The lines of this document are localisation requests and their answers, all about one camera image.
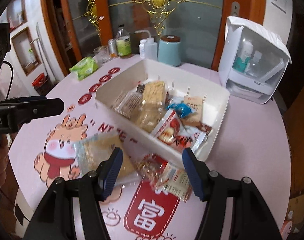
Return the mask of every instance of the plastic bottle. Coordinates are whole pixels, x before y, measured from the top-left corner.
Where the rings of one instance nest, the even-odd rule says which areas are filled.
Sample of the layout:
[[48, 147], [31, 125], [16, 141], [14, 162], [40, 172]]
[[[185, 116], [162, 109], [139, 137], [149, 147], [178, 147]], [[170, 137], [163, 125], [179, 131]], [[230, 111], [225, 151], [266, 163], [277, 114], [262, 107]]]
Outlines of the plastic bottle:
[[139, 30], [135, 33], [148, 33], [149, 38], [147, 38], [147, 41], [144, 44], [144, 55], [145, 58], [157, 60], [157, 43], [154, 41], [154, 38], [152, 38], [151, 33], [148, 30]]
[[147, 42], [146, 39], [140, 40], [139, 51], [140, 51], [140, 58], [145, 59], [145, 51], [144, 51], [144, 44]]
[[116, 34], [116, 47], [120, 57], [128, 57], [131, 55], [131, 40], [129, 33], [124, 29], [124, 25], [119, 25]]
[[260, 75], [260, 64], [259, 60], [262, 57], [262, 53], [259, 51], [254, 52], [253, 59], [250, 59], [248, 64], [246, 65], [246, 68], [244, 70], [244, 73], [252, 76], [254, 78], [257, 78]]
[[241, 50], [239, 49], [236, 59], [233, 63], [233, 68], [237, 71], [244, 72], [246, 65], [251, 59], [253, 52], [253, 44], [250, 41], [243, 40], [243, 45]]

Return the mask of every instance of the pink tabletop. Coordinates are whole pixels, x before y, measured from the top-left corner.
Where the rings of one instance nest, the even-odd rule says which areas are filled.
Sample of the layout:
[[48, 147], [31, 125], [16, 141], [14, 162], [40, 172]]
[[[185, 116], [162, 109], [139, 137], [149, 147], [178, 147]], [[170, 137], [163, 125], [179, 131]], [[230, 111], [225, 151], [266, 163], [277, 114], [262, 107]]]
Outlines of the pink tabletop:
[[[23, 125], [9, 156], [20, 189], [33, 210], [55, 177], [73, 179], [80, 172], [76, 160], [62, 161], [70, 151], [53, 150], [58, 158], [49, 159], [47, 151], [51, 148], [47, 143], [50, 140], [66, 136], [78, 141], [97, 132], [117, 131], [128, 154], [150, 153], [94, 99], [100, 85], [139, 60], [139, 56], [114, 59], [81, 82], [74, 74], [68, 75], [48, 94], [48, 98], [64, 101], [66, 110], [62, 115]], [[181, 68], [220, 83], [215, 71], [192, 64], [183, 64]], [[270, 100], [258, 105], [230, 96], [219, 135], [206, 163], [211, 170], [227, 178], [250, 177], [281, 228], [290, 194], [291, 166], [287, 136], [275, 102]], [[83, 240], [78, 201], [74, 204], [77, 238]], [[100, 206], [112, 240], [119, 239], [120, 235], [124, 240], [186, 240], [194, 239], [205, 203], [194, 194], [184, 203], [166, 192], [152, 191], [147, 183], [137, 182], [124, 188], [115, 187]], [[153, 211], [155, 216], [144, 217], [145, 211], [150, 215]], [[228, 239], [231, 214], [232, 202], [228, 200], [221, 239]]]

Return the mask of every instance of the gold door decoration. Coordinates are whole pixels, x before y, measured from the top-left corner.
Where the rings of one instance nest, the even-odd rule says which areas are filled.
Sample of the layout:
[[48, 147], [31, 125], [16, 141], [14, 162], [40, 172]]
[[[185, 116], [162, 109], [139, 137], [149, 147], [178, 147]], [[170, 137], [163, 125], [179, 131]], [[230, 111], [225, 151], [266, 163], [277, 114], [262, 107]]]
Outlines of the gold door decoration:
[[177, 4], [182, 2], [198, 3], [222, 9], [216, 5], [192, 0], [134, 0], [111, 4], [109, 7], [127, 3], [142, 4], [143, 9], [150, 16], [151, 22], [154, 23], [154, 29], [156, 30], [157, 35], [160, 36], [162, 34], [162, 31], [165, 29], [164, 20], [166, 20], [168, 16], [176, 9]]
[[100, 36], [100, 26], [99, 26], [99, 18], [97, 15], [97, 10], [95, 6], [95, 0], [89, 0], [89, 4], [86, 8], [86, 12], [83, 15], [89, 19], [89, 21], [96, 27], [96, 30], [99, 32]]

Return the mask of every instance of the silver can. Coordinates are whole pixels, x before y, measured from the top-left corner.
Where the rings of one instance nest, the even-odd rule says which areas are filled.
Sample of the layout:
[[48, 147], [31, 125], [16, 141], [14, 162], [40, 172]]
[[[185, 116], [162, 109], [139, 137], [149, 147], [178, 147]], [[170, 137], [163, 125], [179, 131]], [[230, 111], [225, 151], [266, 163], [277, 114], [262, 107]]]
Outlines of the silver can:
[[109, 47], [109, 52], [111, 57], [118, 57], [117, 54], [117, 49], [116, 49], [116, 40], [111, 39], [108, 41], [108, 47]]

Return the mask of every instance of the human hand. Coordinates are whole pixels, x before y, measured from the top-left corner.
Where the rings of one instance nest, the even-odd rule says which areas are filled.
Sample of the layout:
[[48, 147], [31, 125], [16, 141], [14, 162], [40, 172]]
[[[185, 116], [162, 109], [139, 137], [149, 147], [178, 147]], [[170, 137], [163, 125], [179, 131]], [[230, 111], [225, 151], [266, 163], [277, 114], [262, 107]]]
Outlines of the human hand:
[[0, 143], [0, 187], [4, 184], [6, 179], [5, 169], [9, 162], [9, 148], [8, 139], [5, 134], [2, 134]]

